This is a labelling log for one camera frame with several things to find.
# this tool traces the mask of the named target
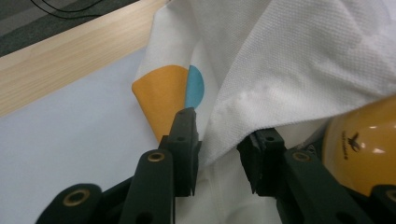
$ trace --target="gray floor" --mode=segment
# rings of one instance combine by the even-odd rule
[[[41,0],[34,1],[56,15],[71,18],[92,14],[104,15],[136,0],[103,0],[94,7],[78,13],[57,12]],[[63,10],[84,8],[96,1],[98,0],[48,0],[50,4]],[[0,57],[95,19],[59,19],[43,12],[30,0],[0,0],[0,6]]]

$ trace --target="black cable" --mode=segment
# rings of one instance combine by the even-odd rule
[[[77,17],[63,17],[63,16],[58,16],[55,15],[51,12],[48,12],[46,9],[42,8],[41,6],[39,6],[35,1],[30,0],[36,7],[40,8],[41,10],[47,12],[48,14],[50,14],[53,17],[56,18],[60,18],[60,19],[66,19],[66,20],[76,20],[76,19],[82,19],[82,18],[88,18],[88,17],[101,17],[102,15],[85,15],[85,16],[77,16]]]
[[[79,9],[79,10],[62,10],[62,9],[57,8],[57,7],[54,7],[53,5],[51,5],[50,3],[48,3],[46,0],[41,0],[41,1],[43,1],[43,3],[45,3],[47,6],[52,7],[53,9],[55,9],[55,10],[57,10],[57,11],[62,11],[62,12],[80,12],[80,11],[84,11],[84,10],[87,10],[88,8],[90,8],[90,7],[95,6],[96,4],[102,2],[103,0],[99,0],[99,1],[97,1],[97,2],[95,2],[95,3],[93,3],[92,5],[89,5],[89,6],[87,6],[87,7],[84,7],[84,8],[82,8],[82,9]]]

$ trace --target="brass screw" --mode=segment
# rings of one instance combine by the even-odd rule
[[[293,158],[297,161],[311,161],[311,157],[303,152],[294,152]]]
[[[163,161],[165,159],[165,155],[161,152],[154,152],[148,155],[149,161]]]
[[[386,191],[388,198],[396,203],[396,189],[389,189]]]
[[[87,201],[90,197],[90,191],[87,189],[76,189],[64,197],[64,205],[67,207],[77,206]]]

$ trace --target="screw hole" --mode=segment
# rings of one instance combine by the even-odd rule
[[[292,155],[297,161],[311,161],[311,158],[303,152],[294,152]]]
[[[148,155],[149,161],[162,161],[163,159],[165,159],[165,155],[160,152],[154,152]]]
[[[68,207],[77,206],[87,201],[90,197],[90,191],[87,189],[76,189],[64,197],[64,205]]]
[[[152,214],[149,212],[142,212],[136,218],[136,224],[150,224],[152,222]]]
[[[337,214],[335,214],[335,216],[342,223],[345,223],[345,224],[355,224],[356,223],[356,219],[348,213],[338,212]]]

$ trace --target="black logo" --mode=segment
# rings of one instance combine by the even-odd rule
[[[359,152],[361,150],[361,146],[359,146],[359,144],[356,142],[356,140],[358,140],[358,137],[359,137],[359,133],[355,133],[355,135],[353,135],[352,138],[347,139],[347,143],[356,152]]]

